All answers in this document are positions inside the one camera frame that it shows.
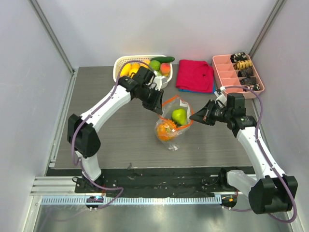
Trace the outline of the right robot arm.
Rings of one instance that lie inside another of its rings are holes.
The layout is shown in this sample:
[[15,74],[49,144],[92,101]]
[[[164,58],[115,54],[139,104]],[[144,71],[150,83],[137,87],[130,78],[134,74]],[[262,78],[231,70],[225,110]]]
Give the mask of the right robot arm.
[[228,191],[234,187],[242,192],[256,214],[297,213],[295,194],[298,182],[294,176],[288,176],[273,159],[255,118],[246,114],[245,98],[241,93],[229,93],[225,105],[219,101],[208,101],[190,119],[210,126],[216,122],[225,123],[253,165],[255,179],[241,170],[231,170],[218,178],[220,189]]

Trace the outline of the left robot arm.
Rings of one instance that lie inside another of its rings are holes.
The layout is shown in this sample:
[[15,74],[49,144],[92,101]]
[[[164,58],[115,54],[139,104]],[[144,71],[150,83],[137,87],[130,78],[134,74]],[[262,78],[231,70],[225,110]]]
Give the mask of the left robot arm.
[[87,178],[86,187],[93,193],[102,189],[103,181],[98,164],[101,142],[98,132],[122,106],[139,99],[142,106],[162,114],[163,88],[166,78],[156,76],[145,67],[140,67],[132,76],[118,76],[110,92],[88,111],[72,114],[68,119],[67,140],[71,146],[74,165],[80,164],[82,175]]

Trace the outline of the clear zip top bag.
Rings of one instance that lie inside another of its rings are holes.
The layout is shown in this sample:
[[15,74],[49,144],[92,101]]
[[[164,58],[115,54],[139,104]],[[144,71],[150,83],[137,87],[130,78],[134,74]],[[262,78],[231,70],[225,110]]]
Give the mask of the clear zip top bag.
[[186,131],[193,121],[190,116],[194,111],[191,105],[179,95],[163,103],[163,114],[159,116],[155,125],[155,135],[167,149],[176,151],[180,148]]

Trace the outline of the yellow apple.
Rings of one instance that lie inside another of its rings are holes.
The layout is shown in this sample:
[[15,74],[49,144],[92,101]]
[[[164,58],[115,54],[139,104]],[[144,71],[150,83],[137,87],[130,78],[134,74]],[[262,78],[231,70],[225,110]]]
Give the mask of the yellow apple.
[[133,64],[131,64],[131,69],[130,69],[130,71],[129,71],[129,73],[128,73],[128,76],[129,76],[130,78],[132,78],[132,77],[137,73],[137,71],[139,70],[139,68],[140,68],[140,65],[139,65],[138,63],[133,63]]

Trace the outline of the green pear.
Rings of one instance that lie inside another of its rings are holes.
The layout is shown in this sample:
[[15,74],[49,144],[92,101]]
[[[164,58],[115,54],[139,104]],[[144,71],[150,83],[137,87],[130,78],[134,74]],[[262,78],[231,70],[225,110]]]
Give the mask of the green pear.
[[171,114],[171,118],[174,122],[176,122],[177,124],[181,126],[187,124],[186,110],[182,108],[174,110]]

